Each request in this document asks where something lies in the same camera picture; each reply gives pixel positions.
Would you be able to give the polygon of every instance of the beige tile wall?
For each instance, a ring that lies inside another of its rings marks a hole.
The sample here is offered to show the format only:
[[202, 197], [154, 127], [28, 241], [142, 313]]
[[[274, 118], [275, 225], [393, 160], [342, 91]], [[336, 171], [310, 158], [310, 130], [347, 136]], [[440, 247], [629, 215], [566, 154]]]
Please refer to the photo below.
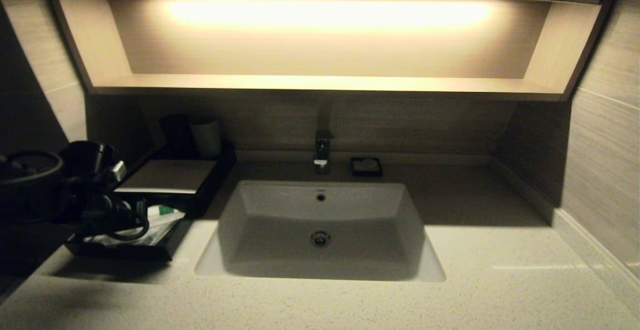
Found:
[[617, 0], [573, 103], [519, 104], [498, 157], [640, 278], [640, 0]]
[[87, 140], [83, 87], [48, 0], [2, 0], [2, 4], [66, 138]]
[[140, 97], [151, 133], [163, 136], [167, 114], [214, 115], [243, 150], [313, 150], [328, 128], [343, 152], [490, 154], [514, 110], [513, 102], [433, 99], [381, 91], [211, 91], [206, 97]]

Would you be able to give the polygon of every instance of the countertop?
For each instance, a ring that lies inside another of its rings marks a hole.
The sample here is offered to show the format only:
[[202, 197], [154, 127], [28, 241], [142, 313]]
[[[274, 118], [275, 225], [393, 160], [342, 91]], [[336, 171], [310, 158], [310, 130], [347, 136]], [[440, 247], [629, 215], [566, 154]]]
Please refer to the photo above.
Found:
[[[61, 247], [0, 307], [0, 329], [637, 329], [640, 321], [560, 236], [484, 166], [236, 164], [166, 264]], [[446, 282], [202, 277], [194, 273], [238, 180], [399, 182]]]

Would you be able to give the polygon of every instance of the faucet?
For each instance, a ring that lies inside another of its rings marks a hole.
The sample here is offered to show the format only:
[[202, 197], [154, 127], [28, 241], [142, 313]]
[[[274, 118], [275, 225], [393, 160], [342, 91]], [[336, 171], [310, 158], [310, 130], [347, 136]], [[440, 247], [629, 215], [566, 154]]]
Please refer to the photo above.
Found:
[[329, 130], [315, 132], [315, 152], [313, 153], [313, 166], [315, 173], [325, 175], [329, 173], [329, 141], [334, 136]]

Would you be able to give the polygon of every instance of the sink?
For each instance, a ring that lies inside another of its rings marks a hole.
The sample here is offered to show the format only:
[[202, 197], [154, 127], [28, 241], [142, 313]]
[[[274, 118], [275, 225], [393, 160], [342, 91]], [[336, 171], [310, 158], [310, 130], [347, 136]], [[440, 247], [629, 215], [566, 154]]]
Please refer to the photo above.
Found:
[[242, 180], [202, 276], [444, 282], [403, 184]]

